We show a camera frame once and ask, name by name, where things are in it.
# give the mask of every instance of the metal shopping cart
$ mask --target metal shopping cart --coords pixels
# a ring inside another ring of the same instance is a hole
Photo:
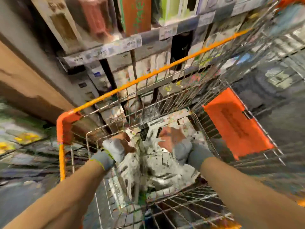
[[[271,4],[251,29],[63,113],[57,120],[61,181],[95,153],[105,138],[122,132],[126,127],[138,130],[145,138],[148,122],[186,108],[191,113],[190,121],[204,134],[215,156],[304,206],[302,138],[305,130],[302,131],[296,121],[302,120],[303,97],[300,93],[305,85],[305,63],[302,63],[305,61],[302,54],[305,42],[301,39],[303,29],[299,26],[276,36],[268,34],[277,4]],[[178,64],[182,64],[182,69],[175,71]],[[166,73],[164,78],[156,81],[161,72]],[[263,74],[267,83],[245,79],[258,77],[255,74]],[[138,88],[139,82],[143,81],[146,86]],[[252,98],[255,90],[247,94],[247,88],[243,87],[249,87],[247,84],[254,81],[256,85],[268,86],[269,92],[265,93],[268,101],[261,103]],[[131,93],[130,87],[134,87],[136,92]],[[153,92],[155,97],[148,103],[142,101],[141,105],[132,107],[131,99]],[[96,104],[96,111],[83,114],[85,108]],[[85,132],[85,136],[79,131],[77,134],[74,132],[75,122],[115,107],[117,116],[110,122]],[[290,132],[293,137],[281,137],[279,134],[282,132]],[[224,147],[229,150],[217,147],[216,140],[225,142]],[[234,146],[236,140],[241,146]],[[70,149],[73,141],[85,144],[89,154],[77,154]],[[124,209],[117,209],[114,195],[119,194],[120,189],[113,192],[109,187],[109,181],[114,178],[115,170],[98,188],[89,207],[91,212],[85,216],[85,228],[145,228],[147,225],[153,228],[161,228],[161,225],[172,228],[240,228],[217,193],[203,179],[199,178],[186,189],[163,191],[152,199],[146,198],[142,205],[129,203]]]

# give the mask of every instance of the person's left arm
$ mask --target person's left arm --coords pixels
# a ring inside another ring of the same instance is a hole
[[[119,146],[115,151],[109,149],[113,158],[120,160],[118,162],[124,159],[126,152],[132,150],[127,147],[125,139],[129,139],[126,134],[119,134],[107,141],[109,148]],[[73,175],[36,200],[4,229],[78,229],[94,193],[113,164],[114,160],[105,151],[97,152]]]

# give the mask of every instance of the orange advertisement panel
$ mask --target orange advertisement panel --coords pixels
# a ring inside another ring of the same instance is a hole
[[[274,148],[255,119],[244,114],[244,105],[227,88],[204,107],[235,159]]]

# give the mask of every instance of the hand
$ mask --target hand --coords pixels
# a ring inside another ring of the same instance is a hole
[[[128,142],[130,138],[127,133],[123,132],[103,141],[103,147],[109,151],[116,162],[122,162],[128,153],[135,151],[134,147],[130,147]]]
[[[186,139],[181,129],[164,127],[159,134],[162,141],[158,145],[173,153],[173,157],[184,165],[192,149],[192,143]]]

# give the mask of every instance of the person's right arm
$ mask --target person's right arm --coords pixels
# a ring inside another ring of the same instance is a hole
[[[165,127],[160,133],[161,147],[180,162],[200,171],[208,184],[246,229],[305,228],[305,208],[273,189],[214,157],[201,142],[187,149],[181,130]]]
[[[305,228],[305,208],[218,158],[205,159],[200,173],[242,227]]]

